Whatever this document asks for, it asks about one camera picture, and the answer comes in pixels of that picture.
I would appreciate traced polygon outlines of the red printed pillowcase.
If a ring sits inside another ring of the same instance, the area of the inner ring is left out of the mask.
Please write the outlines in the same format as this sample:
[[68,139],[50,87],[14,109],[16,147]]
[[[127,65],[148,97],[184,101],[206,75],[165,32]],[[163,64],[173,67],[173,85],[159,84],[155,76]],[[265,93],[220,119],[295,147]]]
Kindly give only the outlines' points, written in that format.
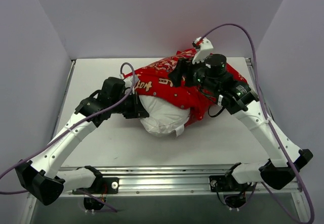
[[[169,79],[168,74],[175,68],[180,58],[193,59],[195,53],[196,51],[194,49],[178,52],[175,56],[163,58],[147,66],[136,69],[135,74],[141,82],[152,81],[153,85],[156,86],[159,78]],[[230,65],[229,72],[233,73],[236,79],[247,82],[247,80]],[[176,93],[177,96],[172,97],[171,95],[167,95],[167,93],[163,93],[161,89],[157,91],[158,97],[182,109],[190,109],[189,120],[185,123],[185,127],[196,121],[202,120],[210,107],[216,104],[215,98],[204,96],[202,90],[197,87],[187,87],[184,85],[180,87],[172,86],[171,92]]]

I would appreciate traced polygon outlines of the white pillow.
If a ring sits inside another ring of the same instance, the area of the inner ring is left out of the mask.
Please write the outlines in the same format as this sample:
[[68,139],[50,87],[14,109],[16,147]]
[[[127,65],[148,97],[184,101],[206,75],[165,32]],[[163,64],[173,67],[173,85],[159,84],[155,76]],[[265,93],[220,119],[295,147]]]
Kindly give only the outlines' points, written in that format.
[[190,109],[182,109],[171,104],[169,101],[158,97],[158,89],[163,93],[176,97],[176,93],[171,92],[173,83],[169,79],[159,78],[157,85],[154,86],[152,81],[141,82],[135,77],[134,91],[139,96],[139,101],[148,117],[140,121],[145,130],[156,136],[163,137],[175,133],[179,136],[183,133],[185,123],[189,120]]

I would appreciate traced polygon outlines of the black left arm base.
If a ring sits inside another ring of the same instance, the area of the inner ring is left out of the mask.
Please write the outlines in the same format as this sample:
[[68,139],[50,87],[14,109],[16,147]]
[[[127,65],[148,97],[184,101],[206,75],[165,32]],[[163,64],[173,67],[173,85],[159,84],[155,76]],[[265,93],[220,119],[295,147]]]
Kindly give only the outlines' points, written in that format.
[[107,195],[117,194],[119,192],[119,178],[110,176],[104,177],[99,185],[96,194]]

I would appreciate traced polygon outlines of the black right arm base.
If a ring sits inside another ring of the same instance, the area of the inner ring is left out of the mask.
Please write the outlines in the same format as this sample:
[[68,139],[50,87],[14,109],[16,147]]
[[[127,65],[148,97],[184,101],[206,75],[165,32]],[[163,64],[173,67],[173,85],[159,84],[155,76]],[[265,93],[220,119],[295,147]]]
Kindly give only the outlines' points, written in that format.
[[209,176],[211,192],[243,192],[251,191],[251,183],[239,184],[231,175],[211,175]]

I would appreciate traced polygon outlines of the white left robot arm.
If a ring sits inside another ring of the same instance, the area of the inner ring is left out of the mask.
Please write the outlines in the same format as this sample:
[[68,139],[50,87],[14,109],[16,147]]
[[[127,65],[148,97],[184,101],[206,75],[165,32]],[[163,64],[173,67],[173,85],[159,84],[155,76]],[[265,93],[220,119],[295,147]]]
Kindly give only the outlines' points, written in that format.
[[101,89],[80,102],[45,150],[30,160],[21,160],[15,167],[21,186],[45,206],[52,204],[64,192],[101,192],[104,179],[96,168],[87,165],[64,172],[59,169],[79,143],[112,114],[121,114],[126,119],[149,116],[134,89],[138,82],[137,76],[104,80]]

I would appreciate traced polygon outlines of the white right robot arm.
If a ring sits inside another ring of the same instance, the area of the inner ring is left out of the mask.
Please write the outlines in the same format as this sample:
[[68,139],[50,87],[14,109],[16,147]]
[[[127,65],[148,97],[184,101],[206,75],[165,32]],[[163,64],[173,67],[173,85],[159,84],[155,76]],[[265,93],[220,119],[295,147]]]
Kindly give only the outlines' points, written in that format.
[[269,115],[262,114],[258,95],[229,72],[224,55],[209,55],[200,63],[180,58],[168,77],[176,87],[197,87],[204,96],[215,98],[215,103],[244,124],[268,154],[266,161],[232,166],[225,177],[227,188],[236,190],[249,182],[264,182],[280,190],[295,178],[293,168],[300,171],[312,159],[310,150],[292,143]]

